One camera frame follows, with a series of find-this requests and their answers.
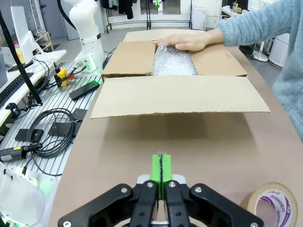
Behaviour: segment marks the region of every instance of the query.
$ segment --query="bubble wrap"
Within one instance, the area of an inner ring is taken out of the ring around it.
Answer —
[[[187,51],[161,44],[155,53],[152,75],[187,76],[198,73]]]

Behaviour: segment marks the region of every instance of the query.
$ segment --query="human hand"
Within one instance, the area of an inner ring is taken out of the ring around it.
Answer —
[[[170,35],[165,38],[154,41],[155,44],[175,45],[178,50],[200,51],[209,44],[223,42],[223,34],[215,28],[209,32],[198,35]]]

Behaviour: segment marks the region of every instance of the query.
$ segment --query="brown table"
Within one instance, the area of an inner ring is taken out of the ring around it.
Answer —
[[[172,155],[173,173],[184,175],[189,186],[205,183],[238,204],[263,183],[281,182],[294,193],[300,213],[302,143],[263,78],[238,49],[230,51],[272,113],[91,120],[96,95],[67,160],[49,226],[119,183],[134,186],[139,175],[150,174],[158,151]],[[296,226],[303,226],[302,216]]]

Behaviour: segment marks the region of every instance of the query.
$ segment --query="sweater sleeve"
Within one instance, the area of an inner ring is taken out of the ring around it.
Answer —
[[[280,0],[260,10],[220,20],[217,28],[223,33],[223,44],[250,45],[289,33],[294,1]]]

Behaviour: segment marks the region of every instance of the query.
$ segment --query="blue fuzzy sweater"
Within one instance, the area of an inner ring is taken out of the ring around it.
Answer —
[[[273,85],[303,142],[303,0],[280,0],[258,11],[251,11],[217,27],[225,46],[249,45],[289,33],[288,57]]]

